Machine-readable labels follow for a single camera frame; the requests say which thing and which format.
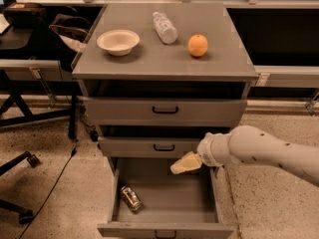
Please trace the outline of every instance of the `bowl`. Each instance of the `bowl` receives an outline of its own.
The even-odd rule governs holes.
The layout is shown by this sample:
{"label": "bowl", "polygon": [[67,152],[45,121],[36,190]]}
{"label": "bowl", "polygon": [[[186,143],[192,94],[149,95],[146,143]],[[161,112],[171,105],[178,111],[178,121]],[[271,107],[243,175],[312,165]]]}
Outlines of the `bowl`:
{"label": "bowl", "polygon": [[102,34],[98,46],[114,56],[124,56],[131,52],[140,41],[137,33],[130,30],[113,30]]}

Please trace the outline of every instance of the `floor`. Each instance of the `floor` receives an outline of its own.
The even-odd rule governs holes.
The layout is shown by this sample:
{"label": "floor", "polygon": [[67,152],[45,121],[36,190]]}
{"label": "floor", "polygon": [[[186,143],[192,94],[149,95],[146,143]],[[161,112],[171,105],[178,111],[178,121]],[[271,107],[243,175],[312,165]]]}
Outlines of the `floor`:
{"label": "floor", "polygon": [[[33,112],[43,107],[34,105]],[[4,118],[17,114],[11,109]],[[319,146],[319,118],[309,116],[304,103],[251,101],[240,124]],[[80,122],[77,153],[70,159],[75,143],[68,126],[63,118],[0,128],[0,164],[25,150],[42,162],[31,168],[23,161],[1,176],[2,199],[40,212],[30,226],[22,226],[17,214],[0,210],[0,238],[101,238],[97,224],[107,221],[112,173]],[[216,195],[221,222],[234,228],[230,239],[318,238],[319,187],[279,168],[227,165],[217,174]]]}

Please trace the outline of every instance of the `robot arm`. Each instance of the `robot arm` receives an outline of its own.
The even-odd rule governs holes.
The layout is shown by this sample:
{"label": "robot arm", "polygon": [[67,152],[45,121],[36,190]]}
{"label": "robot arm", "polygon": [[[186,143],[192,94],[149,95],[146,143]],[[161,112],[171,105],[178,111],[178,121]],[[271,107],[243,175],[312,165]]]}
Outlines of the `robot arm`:
{"label": "robot arm", "polygon": [[207,133],[197,153],[190,152],[172,167],[181,173],[201,167],[235,164],[267,164],[319,184],[319,148],[283,141],[253,126],[242,125],[228,134]]}

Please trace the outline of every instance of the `soda can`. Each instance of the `soda can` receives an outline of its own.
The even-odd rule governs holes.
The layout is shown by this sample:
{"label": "soda can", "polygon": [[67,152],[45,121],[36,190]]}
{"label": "soda can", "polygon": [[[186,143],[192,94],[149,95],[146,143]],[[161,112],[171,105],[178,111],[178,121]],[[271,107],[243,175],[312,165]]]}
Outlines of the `soda can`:
{"label": "soda can", "polygon": [[136,212],[142,207],[142,202],[136,193],[128,186],[123,186],[120,190],[121,199],[128,205],[131,211]]}

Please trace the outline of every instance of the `white bottle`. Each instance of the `white bottle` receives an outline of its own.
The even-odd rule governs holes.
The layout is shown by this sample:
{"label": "white bottle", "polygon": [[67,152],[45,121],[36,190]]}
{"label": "white bottle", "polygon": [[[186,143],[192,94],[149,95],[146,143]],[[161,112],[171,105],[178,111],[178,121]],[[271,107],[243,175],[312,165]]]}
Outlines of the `white bottle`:
{"label": "white bottle", "polygon": [[165,44],[172,44],[177,39],[177,29],[165,13],[154,12],[154,28]]}

